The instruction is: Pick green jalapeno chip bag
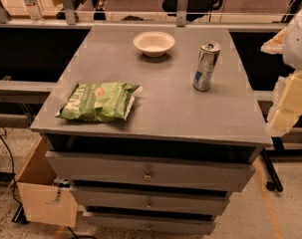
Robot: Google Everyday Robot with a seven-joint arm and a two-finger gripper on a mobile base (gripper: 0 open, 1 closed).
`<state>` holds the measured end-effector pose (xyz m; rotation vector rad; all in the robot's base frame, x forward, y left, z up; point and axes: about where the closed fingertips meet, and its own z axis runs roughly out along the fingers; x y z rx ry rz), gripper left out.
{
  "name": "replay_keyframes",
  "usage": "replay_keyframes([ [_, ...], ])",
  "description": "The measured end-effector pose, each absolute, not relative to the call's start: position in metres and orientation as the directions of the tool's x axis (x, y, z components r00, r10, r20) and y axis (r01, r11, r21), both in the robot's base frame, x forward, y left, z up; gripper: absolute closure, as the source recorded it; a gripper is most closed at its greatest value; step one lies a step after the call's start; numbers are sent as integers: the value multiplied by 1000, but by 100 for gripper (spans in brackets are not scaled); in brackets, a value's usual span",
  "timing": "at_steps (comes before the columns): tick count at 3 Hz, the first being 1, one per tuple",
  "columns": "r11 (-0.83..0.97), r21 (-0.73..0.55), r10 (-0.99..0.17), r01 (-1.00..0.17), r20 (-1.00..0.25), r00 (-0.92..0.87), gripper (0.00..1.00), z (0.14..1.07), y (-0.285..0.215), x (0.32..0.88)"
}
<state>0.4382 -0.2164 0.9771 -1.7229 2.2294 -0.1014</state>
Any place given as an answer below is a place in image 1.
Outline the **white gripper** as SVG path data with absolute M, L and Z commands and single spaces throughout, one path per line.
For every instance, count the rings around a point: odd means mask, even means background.
M 287 28 L 265 42 L 260 50 L 270 55 L 283 54 L 286 65 L 302 70 L 302 9 Z M 302 71 L 278 78 L 272 103 L 266 119 L 266 132 L 275 137 L 283 136 L 302 116 Z

